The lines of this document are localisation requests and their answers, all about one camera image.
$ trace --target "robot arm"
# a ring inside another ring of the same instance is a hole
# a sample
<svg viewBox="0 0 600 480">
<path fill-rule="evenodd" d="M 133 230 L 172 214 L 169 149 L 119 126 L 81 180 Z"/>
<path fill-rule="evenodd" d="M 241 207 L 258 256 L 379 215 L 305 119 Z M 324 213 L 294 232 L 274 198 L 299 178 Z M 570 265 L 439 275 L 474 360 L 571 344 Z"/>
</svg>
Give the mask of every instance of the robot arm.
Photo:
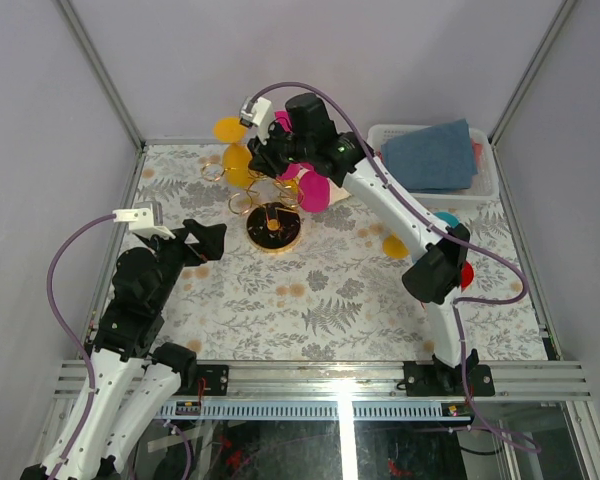
<svg viewBox="0 0 600 480">
<path fill-rule="evenodd" d="M 220 260 L 224 253 L 226 225 L 205 227 L 185 220 L 184 228 L 170 231 L 162 226 L 157 202 L 117 210 L 116 221 L 148 247 L 122 253 L 113 276 L 114 298 L 107 306 L 90 356 L 95 388 L 86 380 L 67 424 L 41 465 L 25 469 L 21 480 L 113 479 L 122 472 L 129 453 L 164 402 L 181 387 L 196 380 L 196 354 L 182 346 L 165 343 L 145 359 L 164 320 L 161 316 L 184 267 Z M 198 243 L 187 243 L 192 235 Z M 124 395 L 135 377 L 140 386 L 122 408 Z M 64 454 L 67 442 L 78 429 L 88 402 L 93 403 L 80 434 Z"/>
<path fill-rule="evenodd" d="M 337 133 L 324 102 L 316 95 L 305 93 L 293 97 L 285 108 L 292 132 L 285 132 L 275 123 L 272 104 L 265 98 L 256 102 L 248 99 L 243 105 L 241 123 L 257 127 L 257 136 L 248 143 L 253 156 L 249 168 L 275 177 L 291 163 L 307 162 L 316 172 L 369 206 L 410 250 L 414 265 L 403 275 L 403 284 L 411 295 L 427 304 L 435 359 L 450 369 L 456 368 L 461 363 L 461 354 L 452 302 L 460 293 L 467 250 L 434 233 L 429 226 L 446 229 L 465 241 L 469 240 L 468 230 L 462 224 L 448 228 L 384 171 L 391 184 L 430 225 L 417 220 L 377 177 L 355 136 L 351 132 Z M 373 161 L 380 164 L 377 157 Z"/>
</svg>

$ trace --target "black clamp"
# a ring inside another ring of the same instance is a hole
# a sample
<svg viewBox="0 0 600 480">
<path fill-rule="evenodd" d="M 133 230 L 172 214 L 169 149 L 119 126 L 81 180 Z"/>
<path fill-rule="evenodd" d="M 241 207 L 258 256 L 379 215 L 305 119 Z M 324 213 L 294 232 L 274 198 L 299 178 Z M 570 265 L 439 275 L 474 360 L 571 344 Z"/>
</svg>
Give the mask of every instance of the black clamp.
<svg viewBox="0 0 600 480">
<path fill-rule="evenodd" d="M 449 235 L 465 242 L 470 233 L 463 224 L 449 228 Z M 427 246 L 427 253 L 402 276 L 407 291 L 422 303 L 442 305 L 446 296 L 462 284 L 462 269 L 467 260 L 467 247 L 443 238 Z"/>
<path fill-rule="evenodd" d="M 316 173 L 342 187 L 347 173 L 365 157 L 353 132 L 338 133 L 324 101 L 314 93 L 290 98 L 285 109 L 292 132 L 273 122 L 266 144 L 258 138 L 247 143 L 252 159 L 249 168 L 271 178 L 283 174 L 292 163 L 309 163 Z"/>
<path fill-rule="evenodd" d="M 471 350 L 467 357 L 467 383 L 472 397 L 493 397 L 491 368 L 480 364 L 478 352 Z M 462 365 L 451 368 L 433 356 L 433 363 L 404 362 L 404 380 L 398 383 L 398 390 L 405 390 L 408 397 L 464 397 L 462 385 Z"/>
<path fill-rule="evenodd" d="M 174 239 L 138 237 L 151 250 L 132 248 L 118 257 L 114 298 L 98 324 L 96 351 L 118 352 L 122 361 L 144 358 L 164 325 L 161 312 L 182 269 L 222 258 L 226 225 L 205 227 L 191 219 L 183 225 Z M 189 234 L 199 243 L 186 243 Z"/>
</svg>

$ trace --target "gray wall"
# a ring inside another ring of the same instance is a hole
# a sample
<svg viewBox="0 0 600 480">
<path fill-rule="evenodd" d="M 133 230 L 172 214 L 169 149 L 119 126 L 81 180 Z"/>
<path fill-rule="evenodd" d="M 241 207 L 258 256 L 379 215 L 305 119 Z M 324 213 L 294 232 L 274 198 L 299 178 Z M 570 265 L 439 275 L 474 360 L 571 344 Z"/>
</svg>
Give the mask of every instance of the gray wall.
<svg viewBox="0 0 600 480">
<path fill-rule="evenodd" d="M 500 152 L 560 344 L 600 414 L 600 0 L 577 8 Z"/>
<path fill-rule="evenodd" d="M 363 130 L 465 116 L 488 132 L 560 3 L 74 1 L 144 136 L 198 139 L 281 80 L 325 90 Z"/>
<path fill-rule="evenodd" d="M 122 198 L 134 151 L 51 1 L 0 0 L 0 478 L 19 478 L 71 355 L 45 296 L 51 257 Z M 57 297 L 81 329 L 110 226 L 67 252 Z"/>
</svg>

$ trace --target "blue cloth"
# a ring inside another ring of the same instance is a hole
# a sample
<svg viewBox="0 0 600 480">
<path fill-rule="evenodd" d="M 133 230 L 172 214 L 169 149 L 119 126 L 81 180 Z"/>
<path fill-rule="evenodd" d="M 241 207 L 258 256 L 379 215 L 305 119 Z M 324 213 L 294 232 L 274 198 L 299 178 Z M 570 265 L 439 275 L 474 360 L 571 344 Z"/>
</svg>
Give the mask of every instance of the blue cloth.
<svg viewBox="0 0 600 480">
<path fill-rule="evenodd" d="M 464 119 L 394 137 L 381 150 L 389 172 L 410 191 L 469 188 L 478 173 Z"/>
</svg>

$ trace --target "table surface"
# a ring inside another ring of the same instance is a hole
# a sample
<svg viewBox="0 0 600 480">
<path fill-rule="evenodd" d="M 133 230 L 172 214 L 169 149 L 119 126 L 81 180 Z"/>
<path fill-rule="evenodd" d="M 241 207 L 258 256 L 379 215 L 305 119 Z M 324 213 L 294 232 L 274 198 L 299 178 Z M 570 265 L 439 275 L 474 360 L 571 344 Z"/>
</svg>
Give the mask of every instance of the table surface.
<svg viewBox="0 0 600 480">
<path fill-rule="evenodd" d="M 201 167 L 219 161 L 224 149 L 160 145 L 146 153 L 136 202 L 160 201 L 170 228 L 186 218 L 228 226 L 223 259 L 183 271 L 156 345 L 172 341 L 217 360 L 429 359 L 425 311 L 401 282 L 411 259 L 384 255 L 389 232 L 378 217 L 355 198 L 302 212 L 300 241 L 286 253 L 264 253 L 248 241 L 246 217 L 228 209 L 238 190 L 201 177 Z M 452 213 L 474 243 L 517 263 L 499 201 Z M 138 245 L 127 233 L 121 251 Z M 472 252 L 468 260 L 475 270 L 468 295 L 506 298 L 522 288 L 496 262 Z M 461 314 L 481 359 L 546 359 L 529 297 L 503 307 L 463 305 Z"/>
</svg>

